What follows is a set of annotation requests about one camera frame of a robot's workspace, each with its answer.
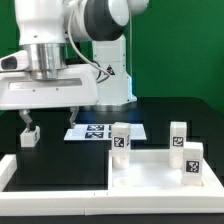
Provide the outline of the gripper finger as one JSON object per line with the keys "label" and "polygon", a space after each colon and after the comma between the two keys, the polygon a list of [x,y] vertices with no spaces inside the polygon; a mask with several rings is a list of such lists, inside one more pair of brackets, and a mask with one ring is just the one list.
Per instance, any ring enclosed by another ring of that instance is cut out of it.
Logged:
{"label": "gripper finger", "polygon": [[36,130],[36,125],[33,122],[32,118],[29,115],[30,110],[29,109],[23,109],[19,111],[19,115],[22,118],[22,120],[25,122],[26,124],[26,128],[29,131],[35,131]]}
{"label": "gripper finger", "polygon": [[71,107],[70,108],[71,116],[69,118],[70,127],[73,128],[75,126],[75,119],[77,117],[77,114],[79,112],[78,107]]}

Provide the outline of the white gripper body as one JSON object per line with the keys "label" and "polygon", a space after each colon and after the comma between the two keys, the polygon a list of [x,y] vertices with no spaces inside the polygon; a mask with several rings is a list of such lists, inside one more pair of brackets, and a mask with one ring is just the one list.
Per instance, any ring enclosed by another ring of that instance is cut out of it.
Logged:
{"label": "white gripper body", "polygon": [[0,73],[0,110],[95,105],[95,71],[89,65],[62,69],[54,80],[33,80],[28,72]]}

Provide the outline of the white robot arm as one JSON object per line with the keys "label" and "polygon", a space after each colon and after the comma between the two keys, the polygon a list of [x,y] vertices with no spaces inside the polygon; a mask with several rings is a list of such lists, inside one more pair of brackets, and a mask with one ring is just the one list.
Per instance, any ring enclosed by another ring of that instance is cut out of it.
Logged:
{"label": "white robot arm", "polygon": [[20,50],[0,58],[0,110],[121,107],[133,102],[124,31],[150,0],[14,0]]}

